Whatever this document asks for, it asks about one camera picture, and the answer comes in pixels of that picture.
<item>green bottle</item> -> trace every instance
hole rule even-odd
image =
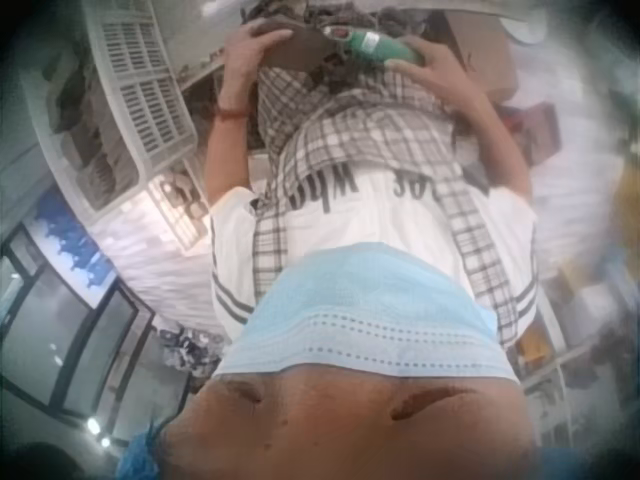
[[[400,40],[373,30],[343,26],[329,26],[322,30],[324,35],[349,48],[359,57],[372,62],[405,60],[415,65],[424,65],[422,56]]]

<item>finger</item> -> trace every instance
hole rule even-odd
[[[428,42],[423,38],[415,36],[402,37],[400,40],[417,52],[421,53],[426,61],[428,61],[430,57],[434,58],[438,56],[440,52],[442,52],[442,49],[446,48],[440,43]]]
[[[268,50],[269,48],[277,45],[278,43],[288,40],[293,35],[292,30],[276,30],[275,32],[265,33],[255,38],[262,50]]]
[[[405,62],[404,60],[387,60],[384,62],[384,66],[387,70],[405,75],[418,83],[424,79],[425,74],[428,72],[426,68]]]
[[[254,18],[250,22],[245,23],[240,28],[241,30],[246,31],[249,35],[252,35],[256,31],[256,29],[266,21],[267,19],[264,17]]]

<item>blue hair cap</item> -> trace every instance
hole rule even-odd
[[[160,469],[151,454],[154,439],[159,431],[160,428],[154,430],[151,425],[147,433],[133,437],[118,464],[117,480],[158,480],[160,478]]]

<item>white t-shirt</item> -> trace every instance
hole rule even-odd
[[[527,202],[506,188],[485,195],[469,186],[486,222],[518,300],[518,335],[533,321],[537,285],[532,254],[536,216]],[[213,298],[216,317],[235,339],[255,305],[252,201],[245,188],[229,191],[211,209],[217,266]],[[377,165],[342,164],[317,171],[290,197],[285,216],[289,264],[308,253],[361,242],[381,242],[438,268],[473,292],[448,222],[423,175]]]

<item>ceiling light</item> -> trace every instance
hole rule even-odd
[[[100,424],[98,423],[98,421],[91,417],[89,420],[87,420],[87,428],[89,429],[89,431],[93,434],[93,435],[98,435],[100,433]]]

